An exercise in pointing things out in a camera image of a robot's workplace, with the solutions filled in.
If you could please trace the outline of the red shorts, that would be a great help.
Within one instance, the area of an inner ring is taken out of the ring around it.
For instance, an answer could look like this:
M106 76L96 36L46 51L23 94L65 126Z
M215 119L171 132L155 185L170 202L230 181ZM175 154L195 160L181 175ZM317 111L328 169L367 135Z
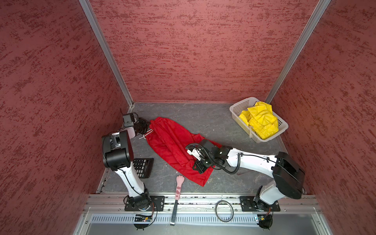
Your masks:
M186 146L198 144L205 138L163 117L151 120L149 128L152 131L146 136L146 140L154 152L187 179L202 187L205 186L213 169L208 169L202 174L193 170L197 159L186 150Z

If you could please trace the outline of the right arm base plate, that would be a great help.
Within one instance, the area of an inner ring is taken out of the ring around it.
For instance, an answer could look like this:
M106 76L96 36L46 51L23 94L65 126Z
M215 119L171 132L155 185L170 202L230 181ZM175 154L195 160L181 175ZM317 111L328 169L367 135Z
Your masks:
M276 201L269 205L261 199L255 199L254 196L240 196L240 206L243 212L280 212L280 206Z

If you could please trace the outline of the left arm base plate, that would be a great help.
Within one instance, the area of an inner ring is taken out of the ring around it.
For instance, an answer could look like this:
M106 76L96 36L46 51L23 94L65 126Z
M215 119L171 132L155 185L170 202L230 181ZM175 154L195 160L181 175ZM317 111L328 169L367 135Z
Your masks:
M152 212L153 210L162 212L165 205L165 196L152 195L150 196L150 200L144 198L141 199L140 196L136 198L127 197L126 199L124 199L124 202L124 210L127 212Z

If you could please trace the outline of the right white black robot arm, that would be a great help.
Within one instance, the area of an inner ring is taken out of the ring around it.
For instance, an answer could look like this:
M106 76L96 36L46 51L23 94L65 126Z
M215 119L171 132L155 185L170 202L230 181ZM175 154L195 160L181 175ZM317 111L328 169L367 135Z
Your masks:
M285 152L261 155L230 146L219 148L207 141L190 144L186 146L186 150L196 158L193 170L201 174L214 167L228 174L236 174L240 168L245 168L272 178L269 184L258 188L250 203L251 208L256 211L266 212L284 197L298 200L304 194L305 172Z

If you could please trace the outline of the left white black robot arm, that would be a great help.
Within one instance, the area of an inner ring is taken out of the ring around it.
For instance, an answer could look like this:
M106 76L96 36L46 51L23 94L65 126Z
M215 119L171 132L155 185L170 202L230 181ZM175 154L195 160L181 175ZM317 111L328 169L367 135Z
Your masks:
M128 190L126 205L139 211L153 210L147 188L134 168L134 153L130 139L136 136L134 129L139 119L135 113L123 115L120 130L102 136L102 158L106 168L115 172Z

